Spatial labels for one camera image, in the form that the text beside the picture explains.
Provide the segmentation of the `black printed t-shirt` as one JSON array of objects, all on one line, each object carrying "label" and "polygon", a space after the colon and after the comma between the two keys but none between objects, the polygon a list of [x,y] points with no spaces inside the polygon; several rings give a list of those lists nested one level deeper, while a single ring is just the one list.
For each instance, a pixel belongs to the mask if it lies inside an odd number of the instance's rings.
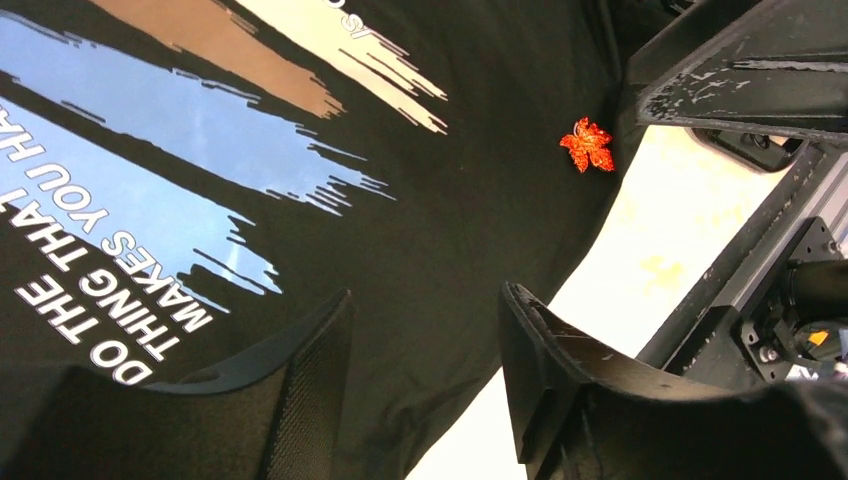
[{"label": "black printed t-shirt", "polygon": [[402,479],[552,297],[620,185],[632,1],[5,1],[1,370],[177,384],[342,290],[327,479]]}]

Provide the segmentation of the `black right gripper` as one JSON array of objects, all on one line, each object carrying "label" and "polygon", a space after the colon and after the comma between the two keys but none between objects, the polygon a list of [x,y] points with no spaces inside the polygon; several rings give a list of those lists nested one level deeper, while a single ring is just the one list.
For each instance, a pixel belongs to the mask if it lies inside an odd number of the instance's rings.
[{"label": "black right gripper", "polygon": [[631,57],[627,80],[643,88],[639,122],[704,128],[690,130],[702,145],[782,171],[807,140],[847,140],[847,4],[698,1]]}]

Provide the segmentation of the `red maple leaf brooch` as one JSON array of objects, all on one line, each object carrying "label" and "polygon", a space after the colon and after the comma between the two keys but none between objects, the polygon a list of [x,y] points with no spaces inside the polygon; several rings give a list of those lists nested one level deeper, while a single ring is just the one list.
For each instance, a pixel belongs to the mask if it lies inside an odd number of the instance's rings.
[{"label": "red maple leaf brooch", "polygon": [[604,172],[613,172],[615,163],[608,148],[612,140],[611,134],[588,117],[583,117],[575,122],[571,133],[560,139],[559,145],[568,151],[580,173],[585,173],[590,166]]}]

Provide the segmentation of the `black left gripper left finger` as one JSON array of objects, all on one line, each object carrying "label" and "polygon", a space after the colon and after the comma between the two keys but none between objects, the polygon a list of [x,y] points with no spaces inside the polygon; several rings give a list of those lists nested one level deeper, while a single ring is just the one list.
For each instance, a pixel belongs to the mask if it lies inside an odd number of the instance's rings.
[{"label": "black left gripper left finger", "polygon": [[327,479],[348,372],[351,295],[177,384],[71,365],[1,370],[5,479]]}]

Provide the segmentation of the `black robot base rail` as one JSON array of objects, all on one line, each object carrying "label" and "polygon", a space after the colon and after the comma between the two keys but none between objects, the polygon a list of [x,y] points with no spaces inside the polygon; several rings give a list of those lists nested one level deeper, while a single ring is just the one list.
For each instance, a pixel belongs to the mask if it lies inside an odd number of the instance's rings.
[{"label": "black robot base rail", "polygon": [[787,376],[754,312],[778,297],[792,263],[847,256],[847,152],[810,146],[703,271],[638,360],[731,390]]}]

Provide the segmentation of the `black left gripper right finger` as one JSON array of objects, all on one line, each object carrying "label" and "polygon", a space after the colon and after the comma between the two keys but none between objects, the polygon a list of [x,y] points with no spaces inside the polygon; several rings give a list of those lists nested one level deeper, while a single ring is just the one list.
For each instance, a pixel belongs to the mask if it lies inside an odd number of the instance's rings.
[{"label": "black left gripper right finger", "polygon": [[843,479],[847,385],[733,392],[656,369],[519,284],[498,300],[518,462],[531,479]]}]

